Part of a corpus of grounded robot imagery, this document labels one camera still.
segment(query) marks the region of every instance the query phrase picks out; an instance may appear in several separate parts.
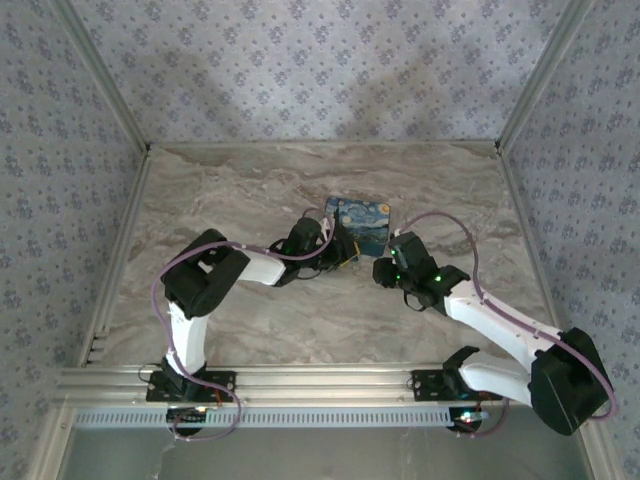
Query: gray marble tabletop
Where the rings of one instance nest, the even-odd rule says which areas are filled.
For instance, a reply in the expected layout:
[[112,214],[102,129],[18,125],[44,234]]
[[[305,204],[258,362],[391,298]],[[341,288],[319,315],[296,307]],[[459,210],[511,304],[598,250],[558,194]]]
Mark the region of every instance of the gray marble tabletop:
[[[164,331],[150,307],[158,270],[207,228],[267,246],[328,196],[386,202],[392,227],[427,210],[463,220],[480,252],[483,286],[545,321],[522,233],[490,152],[447,144],[281,144],[154,148],[116,299],[105,364],[158,362]],[[440,264],[470,272],[459,228],[430,218],[413,230]],[[371,278],[363,258],[285,288],[238,282],[212,314],[211,365],[440,362],[464,345],[501,350],[435,311],[408,309]],[[158,292],[161,302],[162,293]]]

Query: wall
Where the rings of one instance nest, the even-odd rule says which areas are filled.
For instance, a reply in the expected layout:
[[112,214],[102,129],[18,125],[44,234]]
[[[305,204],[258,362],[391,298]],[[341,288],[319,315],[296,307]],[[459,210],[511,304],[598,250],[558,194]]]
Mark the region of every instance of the wall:
[[562,320],[594,338],[640,478],[640,5],[597,2],[508,157]]
[[154,142],[494,139],[564,0],[76,0]]
[[0,2],[0,478],[20,478],[72,365],[134,150],[44,0]]

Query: black mounting plate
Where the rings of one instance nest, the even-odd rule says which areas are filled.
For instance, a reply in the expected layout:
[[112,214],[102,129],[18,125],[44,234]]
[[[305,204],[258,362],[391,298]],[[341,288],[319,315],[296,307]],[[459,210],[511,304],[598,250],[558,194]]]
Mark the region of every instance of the black mounting plate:
[[[223,387],[227,387],[231,391],[236,388],[236,372],[228,370],[204,370],[198,374],[198,378],[209,383],[217,383]],[[231,395],[222,391],[218,391],[220,400],[223,403],[232,403]],[[169,377],[162,372],[156,371],[149,378],[149,386],[147,387],[147,402],[183,402],[183,396],[176,392],[173,383]],[[195,403],[218,403],[216,391],[213,388],[200,388],[189,402]]]
[[413,399],[416,402],[453,402],[460,400],[479,402],[480,400],[502,399],[500,395],[488,392],[481,395],[480,392],[473,390],[456,393],[446,386],[443,370],[413,370],[410,382],[413,390]]

